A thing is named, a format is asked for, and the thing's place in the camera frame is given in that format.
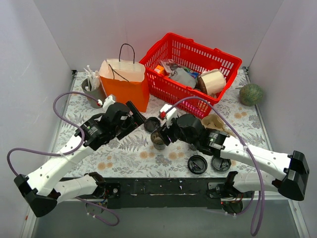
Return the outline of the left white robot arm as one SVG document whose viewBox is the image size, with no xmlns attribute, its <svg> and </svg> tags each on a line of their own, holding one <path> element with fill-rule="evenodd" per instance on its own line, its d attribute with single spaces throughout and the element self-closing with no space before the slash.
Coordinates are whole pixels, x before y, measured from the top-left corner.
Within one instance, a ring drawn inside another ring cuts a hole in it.
<svg viewBox="0 0 317 238">
<path fill-rule="evenodd" d="M 51 212 L 57 204 L 82 195 L 101 198 L 109 191 L 105 179 L 97 172 L 81 178 L 62 181 L 62 178 L 84 158 L 114 138 L 121 140 L 146 118 L 134 104 L 106 102 L 106 111 L 92 116 L 52 158 L 28 175 L 18 175 L 14 183 L 36 217 Z"/>
</svg>

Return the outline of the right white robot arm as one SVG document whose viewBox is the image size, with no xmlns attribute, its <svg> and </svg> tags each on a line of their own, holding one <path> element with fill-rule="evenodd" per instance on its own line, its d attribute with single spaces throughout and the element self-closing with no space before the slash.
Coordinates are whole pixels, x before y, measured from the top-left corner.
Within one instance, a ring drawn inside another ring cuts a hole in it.
<svg viewBox="0 0 317 238">
<path fill-rule="evenodd" d="M 158 129 L 165 145 L 177 140 L 192 144 L 201 153 L 220 159 L 228 159 L 254 166 L 255 173 L 230 172 L 223 185 L 225 193 L 235 197 L 248 191 L 273 191 L 296 201 L 305 198 L 310 174 L 306 157 L 302 152 L 292 154 L 269 151 L 253 145 L 245 146 L 234 136 L 216 129 L 205 128 L 191 114 L 168 116 Z"/>
</svg>

